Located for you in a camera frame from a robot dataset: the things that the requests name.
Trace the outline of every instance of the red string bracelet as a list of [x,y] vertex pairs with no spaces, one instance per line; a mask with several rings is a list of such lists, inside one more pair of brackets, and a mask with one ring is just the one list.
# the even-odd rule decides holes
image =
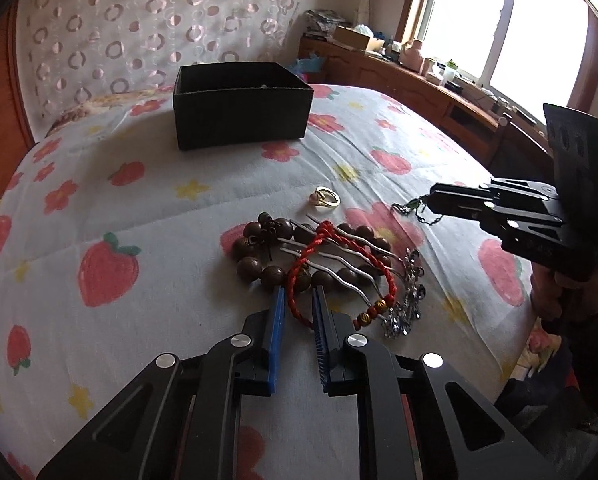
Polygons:
[[295,303],[295,281],[297,280],[297,274],[299,273],[301,266],[306,263],[308,257],[316,252],[319,245],[321,245],[326,238],[332,238],[338,244],[345,244],[352,250],[363,254],[375,267],[377,267],[377,269],[381,270],[386,278],[386,281],[388,282],[388,294],[381,300],[377,300],[374,306],[369,307],[365,312],[359,314],[357,319],[352,321],[353,325],[355,326],[355,330],[359,330],[362,326],[368,326],[372,320],[377,318],[378,314],[383,314],[388,307],[393,306],[394,296],[397,293],[397,286],[394,283],[393,275],[386,268],[386,266],[377,260],[375,256],[366,248],[360,246],[355,240],[338,234],[338,232],[335,231],[335,227],[332,222],[324,220],[319,224],[319,226],[317,226],[316,231],[317,234],[313,238],[313,241],[310,242],[303,251],[301,251],[301,255],[288,271],[287,287],[285,289],[285,293],[288,298],[288,307],[290,308],[290,312],[303,325],[307,326],[308,328],[313,327],[313,322],[304,318],[301,315],[301,312],[297,310],[297,305]]

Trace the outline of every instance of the cardboard box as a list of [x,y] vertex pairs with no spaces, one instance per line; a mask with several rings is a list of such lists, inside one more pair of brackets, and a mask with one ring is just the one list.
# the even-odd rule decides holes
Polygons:
[[182,66],[172,97],[179,149],[302,139],[313,94],[277,63]]
[[383,47],[383,40],[377,38],[369,38],[363,34],[355,32],[351,28],[337,27],[332,37],[333,40],[346,44],[358,50],[371,50],[379,52]]

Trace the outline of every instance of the window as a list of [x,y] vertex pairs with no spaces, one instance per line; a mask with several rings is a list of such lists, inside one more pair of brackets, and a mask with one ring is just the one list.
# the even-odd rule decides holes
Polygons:
[[545,123],[544,102],[568,102],[587,29],[583,0],[428,0],[416,37]]

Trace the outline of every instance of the bed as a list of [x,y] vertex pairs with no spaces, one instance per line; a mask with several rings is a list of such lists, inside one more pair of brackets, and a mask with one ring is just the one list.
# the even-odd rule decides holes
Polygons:
[[[390,211],[436,182],[477,186],[489,173],[383,94],[314,90],[294,142],[180,152],[163,88],[74,108],[28,153],[0,203],[0,450],[20,476],[34,478],[159,353],[203,354],[269,306],[229,257],[262,211],[369,224],[397,253],[418,248],[422,319],[386,345],[439,353],[498,396],[535,320],[530,264],[474,222]],[[317,186],[342,204],[310,206]],[[309,295],[298,303],[308,312]],[[362,303],[329,304],[356,316]],[[363,330],[383,338],[378,323]],[[238,478],[356,478],[356,435],[355,399],[322,393],[313,335],[287,316],[277,393],[243,402]]]

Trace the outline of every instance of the wooden chair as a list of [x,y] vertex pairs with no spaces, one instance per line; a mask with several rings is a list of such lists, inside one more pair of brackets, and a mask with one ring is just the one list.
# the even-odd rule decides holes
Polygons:
[[485,165],[498,178],[554,184],[553,157],[508,114],[499,118]]

